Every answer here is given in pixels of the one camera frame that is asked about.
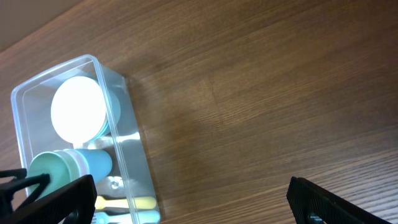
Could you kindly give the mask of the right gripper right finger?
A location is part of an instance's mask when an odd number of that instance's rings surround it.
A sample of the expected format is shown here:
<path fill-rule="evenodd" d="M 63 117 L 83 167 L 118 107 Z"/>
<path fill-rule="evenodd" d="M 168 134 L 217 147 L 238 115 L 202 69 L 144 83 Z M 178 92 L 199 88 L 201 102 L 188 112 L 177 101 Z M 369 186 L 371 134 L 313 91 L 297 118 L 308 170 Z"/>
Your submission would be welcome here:
<path fill-rule="evenodd" d="M 302 177 L 292 177 L 287 200 L 300 224 L 390 224 Z"/>

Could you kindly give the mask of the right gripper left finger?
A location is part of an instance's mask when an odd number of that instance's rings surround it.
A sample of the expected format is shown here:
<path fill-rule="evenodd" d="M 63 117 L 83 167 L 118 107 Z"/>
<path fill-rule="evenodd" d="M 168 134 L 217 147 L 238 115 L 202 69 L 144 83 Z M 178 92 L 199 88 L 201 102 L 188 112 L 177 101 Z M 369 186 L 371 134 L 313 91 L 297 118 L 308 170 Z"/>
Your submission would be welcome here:
<path fill-rule="evenodd" d="M 91 223 L 97 193 L 91 175 L 84 175 L 34 202 L 1 215 L 1 223 Z"/>

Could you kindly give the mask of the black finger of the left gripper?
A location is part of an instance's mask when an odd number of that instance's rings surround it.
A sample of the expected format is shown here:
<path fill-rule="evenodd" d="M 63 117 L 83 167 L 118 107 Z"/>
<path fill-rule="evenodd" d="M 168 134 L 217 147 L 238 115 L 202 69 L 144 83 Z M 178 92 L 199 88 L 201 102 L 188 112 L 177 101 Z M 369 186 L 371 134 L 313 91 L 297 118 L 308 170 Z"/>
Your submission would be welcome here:
<path fill-rule="evenodd" d="M 42 192 L 50 183 L 48 174 L 40 174 L 33 177 L 27 177 L 26 169 L 2 170 L 1 178 L 12 177 L 9 182 L 1 184 L 1 215 L 10 215 L 14 212 L 12 200 L 14 194 L 22 189 L 36 185 L 35 190 L 21 203 L 17 209 L 21 209 L 26 205 L 34 202 L 39 198 Z"/>

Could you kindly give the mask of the green cup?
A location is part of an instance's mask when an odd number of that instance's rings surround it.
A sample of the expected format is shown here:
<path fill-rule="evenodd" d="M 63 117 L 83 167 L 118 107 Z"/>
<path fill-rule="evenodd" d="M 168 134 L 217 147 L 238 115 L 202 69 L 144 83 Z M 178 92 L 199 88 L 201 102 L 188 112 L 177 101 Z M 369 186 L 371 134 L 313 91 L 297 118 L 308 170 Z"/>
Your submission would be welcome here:
<path fill-rule="evenodd" d="M 48 174 L 50 182 L 39 198 L 69 184 L 74 177 L 79 176 L 79 171 L 74 159 L 68 153 L 63 151 L 47 151 L 35 156 L 27 171 L 29 177 L 41 174 Z"/>

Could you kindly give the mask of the blue cup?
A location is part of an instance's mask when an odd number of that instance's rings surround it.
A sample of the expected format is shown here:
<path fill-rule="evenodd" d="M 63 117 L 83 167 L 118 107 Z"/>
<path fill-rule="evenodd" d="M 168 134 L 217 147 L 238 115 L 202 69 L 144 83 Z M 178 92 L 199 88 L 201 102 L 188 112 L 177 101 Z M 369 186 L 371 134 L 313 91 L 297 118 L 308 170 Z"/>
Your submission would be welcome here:
<path fill-rule="evenodd" d="M 94 183 L 104 179 L 111 172 L 113 162 L 111 156 L 101 149 L 76 149 L 86 159 Z"/>

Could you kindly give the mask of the yellow fork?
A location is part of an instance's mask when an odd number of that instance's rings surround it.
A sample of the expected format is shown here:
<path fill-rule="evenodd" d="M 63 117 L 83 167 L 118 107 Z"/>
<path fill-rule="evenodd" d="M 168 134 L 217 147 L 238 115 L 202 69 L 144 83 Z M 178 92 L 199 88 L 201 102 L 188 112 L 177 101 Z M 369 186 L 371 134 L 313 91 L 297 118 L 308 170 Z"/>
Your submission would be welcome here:
<path fill-rule="evenodd" d="M 133 200 L 133 207 L 137 209 L 153 209 L 157 206 L 157 201 L 154 197 L 138 197 Z M 114 199 L 107 200 L 102 196 L 97 196 L 95 208 L 103 210 L 105 208 L 129 208 L 128 199 Z"/>

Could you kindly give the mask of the green bowl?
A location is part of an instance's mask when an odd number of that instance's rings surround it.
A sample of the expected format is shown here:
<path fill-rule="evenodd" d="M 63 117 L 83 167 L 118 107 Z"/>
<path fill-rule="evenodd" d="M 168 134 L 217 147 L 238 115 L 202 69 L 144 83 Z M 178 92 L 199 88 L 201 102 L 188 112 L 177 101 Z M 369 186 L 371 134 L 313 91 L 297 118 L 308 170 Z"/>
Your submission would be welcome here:
<path fill-rule="evenodd" d="M 102 137 L 102 136 L 105 136 L 105 135 L 107 135 L 107 134 L 109 134 L 111 131 L 110 131 L 110 127 L 109 127 L 109 121 L 108 121 L 108 119 L 106 118 L 105 119 L 105 122 L 103 123 L 103 127 L 102 127 L 102 129 L 99 131 L 99 133 L 93 138 L 93 140 L 95 140 L 95 139 L 98 139 L 98 138 L 100 138 L 100 137 Z"/>

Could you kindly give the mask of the white pink bowl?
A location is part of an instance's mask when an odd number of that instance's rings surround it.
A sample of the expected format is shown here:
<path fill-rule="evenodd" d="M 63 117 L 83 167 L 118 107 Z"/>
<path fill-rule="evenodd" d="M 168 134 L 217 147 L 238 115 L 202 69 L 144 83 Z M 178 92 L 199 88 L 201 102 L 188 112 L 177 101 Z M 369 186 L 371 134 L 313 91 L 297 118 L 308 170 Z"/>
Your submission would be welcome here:
<path fill-rule="evenodd" d="M 50 116 L 63 140 L 73 144 L 93 140 L 106 119 L 106 103 L 98 82 L 83 76 L 66 80 L 54 94 Z"/>

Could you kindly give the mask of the light blue fork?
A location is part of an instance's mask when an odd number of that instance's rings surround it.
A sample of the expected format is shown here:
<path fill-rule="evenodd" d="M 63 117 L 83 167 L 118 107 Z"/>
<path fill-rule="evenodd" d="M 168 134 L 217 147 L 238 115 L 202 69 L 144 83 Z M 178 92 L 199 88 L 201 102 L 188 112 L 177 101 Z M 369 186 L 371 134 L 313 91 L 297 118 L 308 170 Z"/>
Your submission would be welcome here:
<path fill-rule="evenodd" d="M 158 223 L 160 221 L 160 213 L 156 210 L 137 212 L 137 217 L 140 223 Z M 132 223 L 131 214 L 108 215 L 105 212 L 94 213 L 91 224 L 108 223 Z"/>

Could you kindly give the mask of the light blue bowl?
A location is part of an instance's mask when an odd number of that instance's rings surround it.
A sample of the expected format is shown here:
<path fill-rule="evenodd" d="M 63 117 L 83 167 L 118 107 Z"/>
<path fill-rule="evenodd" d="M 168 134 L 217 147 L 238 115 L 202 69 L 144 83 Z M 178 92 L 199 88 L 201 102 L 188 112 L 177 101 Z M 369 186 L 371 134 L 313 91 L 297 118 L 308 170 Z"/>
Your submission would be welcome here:
<path fill-rule="evenodd" d="M 109 95 L 111 98 L 111 111 L 114 115 L 115 124 L 118 125 L 121 117 L 121 106 L 118 97 L 110 90 Z"/>

